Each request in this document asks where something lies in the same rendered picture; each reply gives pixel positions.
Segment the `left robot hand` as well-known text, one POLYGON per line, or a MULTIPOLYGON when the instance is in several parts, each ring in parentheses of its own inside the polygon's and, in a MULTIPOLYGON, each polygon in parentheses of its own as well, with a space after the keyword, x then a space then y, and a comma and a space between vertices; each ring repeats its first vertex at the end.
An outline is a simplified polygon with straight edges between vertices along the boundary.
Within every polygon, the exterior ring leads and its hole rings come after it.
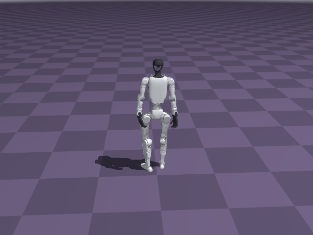
POLYGON ((138 118, 138 120, 139 120, 140 125, 141 125, 142 127, 144 127, 144 128, 147 127, 147 126, 145 126, 144 123, 143 123, 143 120, 142 120, 142 118, 141 118, 141 117, 142 117, 141 112, 139 112, 138 115, 139 115, 139 116, 137 116, 137 118, 138 118))

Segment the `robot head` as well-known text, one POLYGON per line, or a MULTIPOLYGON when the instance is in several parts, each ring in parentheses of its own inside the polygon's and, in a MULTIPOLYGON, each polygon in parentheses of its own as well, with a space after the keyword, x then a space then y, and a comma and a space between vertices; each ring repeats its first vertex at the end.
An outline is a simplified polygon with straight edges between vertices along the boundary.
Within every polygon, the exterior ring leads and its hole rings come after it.
POLYGON ((162 67, 163 67, 163 61, 161 59, 155 59, 153 61, 153 68, 155 71, 155 75, 153 76, 154 78, 163 78, 163 76, 161 75, 162 67), (154 66, 157 66, 158 68, 161 66, 161 69, 159 71, 156 71, 154 66))

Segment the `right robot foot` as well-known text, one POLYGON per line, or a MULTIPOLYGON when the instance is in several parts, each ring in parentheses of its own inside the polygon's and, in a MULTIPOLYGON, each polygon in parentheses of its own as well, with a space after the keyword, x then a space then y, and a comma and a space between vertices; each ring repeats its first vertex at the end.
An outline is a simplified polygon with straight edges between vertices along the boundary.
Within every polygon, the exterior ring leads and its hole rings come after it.
POLYGON ((165 162, 164 162, 164 164, 163 163, 161 163, 161 161, 159 161, 159 168, 161 168, 161 169, 163 169, 164 168, 164 165, 165 165, 165 162))

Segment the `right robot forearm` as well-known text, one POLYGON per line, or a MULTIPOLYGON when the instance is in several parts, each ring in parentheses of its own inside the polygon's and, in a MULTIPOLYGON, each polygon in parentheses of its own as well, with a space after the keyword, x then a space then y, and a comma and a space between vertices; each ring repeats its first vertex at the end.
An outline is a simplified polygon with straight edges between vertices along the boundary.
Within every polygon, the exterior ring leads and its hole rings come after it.
POLYGON ((170 103, 171 103, 172 115, 175 115, 175 112, 177 112, 176 96, 175 96, 175 100, 170 101, 170 103))

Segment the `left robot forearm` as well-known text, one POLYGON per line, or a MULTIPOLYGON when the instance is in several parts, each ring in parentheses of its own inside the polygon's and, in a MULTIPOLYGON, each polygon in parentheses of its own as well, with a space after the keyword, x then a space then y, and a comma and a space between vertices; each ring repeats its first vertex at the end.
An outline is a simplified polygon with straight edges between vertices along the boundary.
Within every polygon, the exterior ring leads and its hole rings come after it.
MULTIPOLYGON (((143 104, 143 101, 140 100, 140 94, 138 94, 137 95, 137 107, 136 107, 136 115, 137 116, 139 116, 138 113, 142 111, 142 104, 143 104)), ((141 114, 142 114, 142 112, 141 112, 141 114)))

